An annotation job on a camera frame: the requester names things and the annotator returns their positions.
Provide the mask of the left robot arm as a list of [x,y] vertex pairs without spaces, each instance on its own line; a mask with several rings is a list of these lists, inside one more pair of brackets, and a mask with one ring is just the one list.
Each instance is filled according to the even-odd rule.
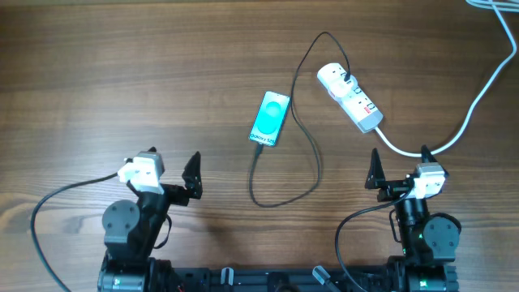
[[201,154],[196,152],[182,173],[184,186],[165,184],[162,156],[152,147],[126,159],[117,172],[137,201],[112,203],[102,216],[105,229],[105,257],[97,280],[97,289],[110,291],[184,291],[183,280],[168,260],[151,257],[167,241],[157,242],[161,227],[172,223],[168,215],[172,205],[186,206],[203,194]]

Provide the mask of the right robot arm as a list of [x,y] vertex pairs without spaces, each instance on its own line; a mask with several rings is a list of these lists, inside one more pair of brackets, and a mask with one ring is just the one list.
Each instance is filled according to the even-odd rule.
[[399,231],[393,238],[403,252],[388,258],[390,290],[458,291],[457,271],[451,263],[456,259],[461,223],[447,213],[431,214],[427,207],[427,200],[442,192],[448,171],[425,146],[421,160],[404,179],[389,181],[378,151],[371,152],[365,188],[378,190],[377,200],[394,207],[390,213],[397,224],[391,227]]

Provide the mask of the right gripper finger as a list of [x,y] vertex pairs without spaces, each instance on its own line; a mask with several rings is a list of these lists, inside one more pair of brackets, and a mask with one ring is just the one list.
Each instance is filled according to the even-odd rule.
[[364,187],[366,189],[381,189],[385,187],[385,175],[377,148],[371,152],[370,169]]
[[419,175],[443,175],[448,177],[448,171],[435,159],[426,145],[421,147],[421,160],[419,164]]

